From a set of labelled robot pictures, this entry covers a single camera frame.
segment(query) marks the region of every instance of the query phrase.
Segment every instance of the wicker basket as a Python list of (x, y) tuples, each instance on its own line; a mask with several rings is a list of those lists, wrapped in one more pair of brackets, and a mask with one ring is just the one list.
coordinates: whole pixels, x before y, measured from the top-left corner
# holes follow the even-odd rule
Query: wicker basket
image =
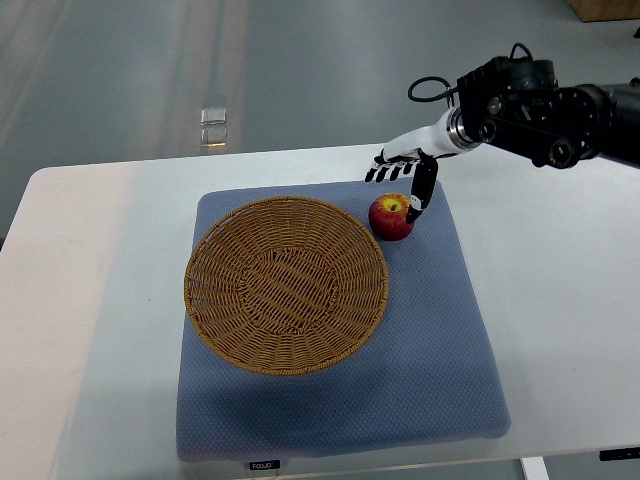
[(185, 275), (196, 332), (232, 364), (301, 375), (344, 360), (373, 334), (389, 280), (369, 231), (307, 197), (244, 205), (216, 223)]

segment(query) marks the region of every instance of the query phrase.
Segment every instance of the black fingertip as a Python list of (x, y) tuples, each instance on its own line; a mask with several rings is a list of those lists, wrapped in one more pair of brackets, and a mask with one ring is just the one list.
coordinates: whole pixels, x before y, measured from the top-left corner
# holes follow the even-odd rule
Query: black fingertip
[(376, 176), (376, 182), (380, 183), (382, 180), (384, 180), (385, 175), (387, 174), (387, 170), (389, 170), (388, 168), (381, 168), (380, 171), (378, 172), (378, 175)]

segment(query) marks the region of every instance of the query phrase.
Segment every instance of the concrete floor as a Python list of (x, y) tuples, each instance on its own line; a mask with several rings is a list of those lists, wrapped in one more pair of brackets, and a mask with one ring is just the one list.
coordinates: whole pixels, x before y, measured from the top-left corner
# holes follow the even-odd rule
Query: concrete floor
[[(583, 24), (565, 0), (5, 0), (0, 237), (40, 168), (385, 142), (444, 109), (411, 103), (411, 82), (453, 82), (515, 42), (553, 60), (563, 86), (626, 82), (638, 26)], [(209, 149), (211, 105), (227, 107), (228, 142)], [(552, 480), (640, 475), (597, 453), (547, 464)], [(392, 477), (523, 478), (517, 462), (376, 478)]]

